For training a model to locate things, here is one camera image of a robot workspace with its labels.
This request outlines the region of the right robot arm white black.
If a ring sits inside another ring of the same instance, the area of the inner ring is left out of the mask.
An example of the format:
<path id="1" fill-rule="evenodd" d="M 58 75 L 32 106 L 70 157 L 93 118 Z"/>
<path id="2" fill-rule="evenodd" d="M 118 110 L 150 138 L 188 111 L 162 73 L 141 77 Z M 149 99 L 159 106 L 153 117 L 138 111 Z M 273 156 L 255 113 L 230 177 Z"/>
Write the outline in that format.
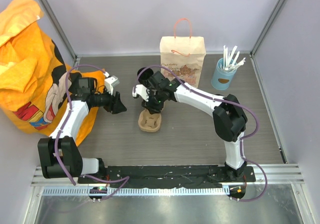
<path id="1" fill-rule="evenodd" d="M 234 95 L 209 94 L 180 78 L 169 80 L 160 71 L 154 72 L 150 68 L 141 68 L 137 79 L 139 84 L 132 95 L 142 98 L 141 105 L 149 116 L 160 114 L 165 101 L 184 103 L 208 114 L 213 119 L 216 134 L 225 144 L 227 178 L 238 181 L 243 177 L 247 161 L 240 144 L 248 118 Z"/>

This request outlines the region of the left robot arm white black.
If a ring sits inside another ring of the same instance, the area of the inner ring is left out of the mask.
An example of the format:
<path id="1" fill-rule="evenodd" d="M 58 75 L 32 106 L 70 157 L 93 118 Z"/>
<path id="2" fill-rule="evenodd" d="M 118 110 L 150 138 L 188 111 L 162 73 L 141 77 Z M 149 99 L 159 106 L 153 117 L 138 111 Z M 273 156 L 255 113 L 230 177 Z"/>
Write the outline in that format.
<path id="1" fill-rule="evenodd" d="M 120 93 L 114 90 L 119 83 L 116 76 L 104 80 L 103 92 L 98 92 L 95 78 L 79 78 L 72 84 L 71 99 L 55 131 L 38 142 L 40 165 L 44 178 L 89 176 L 95 183 L 106 179 L 101 158 L 83 158 L 76 146 L 76 137 L 84 119 L 93 107 L 103 107 L 111 114 L 125 112 Z"/>

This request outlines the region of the black coffee cup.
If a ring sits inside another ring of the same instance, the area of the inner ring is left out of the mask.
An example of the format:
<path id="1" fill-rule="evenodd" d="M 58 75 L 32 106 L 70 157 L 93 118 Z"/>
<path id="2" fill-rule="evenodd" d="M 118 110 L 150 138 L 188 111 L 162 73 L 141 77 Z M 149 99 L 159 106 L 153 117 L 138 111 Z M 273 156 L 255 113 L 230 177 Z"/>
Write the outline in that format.
<path id="1" fill-rule="evenodd" d="M 147 68 L 145 71 L 143 71 L 143 68 L 140 68 L 137 72 L 137 76 L 143 72 L 139 77 L 138 77 L 138 82 L 145 87 L 150 87 L 150 83 L 148 79 L 154 74 L 153 70 L 151 68 Z"/>

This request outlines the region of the brown pulp cup carrier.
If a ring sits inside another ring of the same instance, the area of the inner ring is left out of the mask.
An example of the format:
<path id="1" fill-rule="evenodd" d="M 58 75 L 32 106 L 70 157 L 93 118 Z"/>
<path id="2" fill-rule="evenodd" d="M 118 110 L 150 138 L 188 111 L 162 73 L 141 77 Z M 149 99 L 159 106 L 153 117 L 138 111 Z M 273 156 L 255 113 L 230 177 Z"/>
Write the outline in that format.
<path id="1" fill-rule="evenodd" d="M 141 131 L 154 133 L 159 131 L 162 122 L 162 115 L 160 113 L 150 114 L 149 110 L 141 111 L 138 118 L 138 126 Z"/>

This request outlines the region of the paper bag with orange handles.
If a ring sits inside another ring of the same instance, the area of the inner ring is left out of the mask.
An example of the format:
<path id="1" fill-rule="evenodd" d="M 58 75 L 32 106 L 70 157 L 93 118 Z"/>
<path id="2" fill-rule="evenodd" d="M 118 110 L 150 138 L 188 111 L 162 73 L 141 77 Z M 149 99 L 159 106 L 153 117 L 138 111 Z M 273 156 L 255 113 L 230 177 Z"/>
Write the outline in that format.
<path id="1" fill-rule="evenodd" d="M 187 21 L 189 24 L 188 36 L 176 35 L 177 25 L 181 21 Z M 173 36 L 164 36 L 160 40 L 160 65 L 167 68 L 161 69 L 161 73 L 170 80 L 177 75 L 197 88 L 206 56 L 205 40 L 203 37 L 192 35 L 191 22 L 186 18 L 175 23 L 173 33 Z"/>

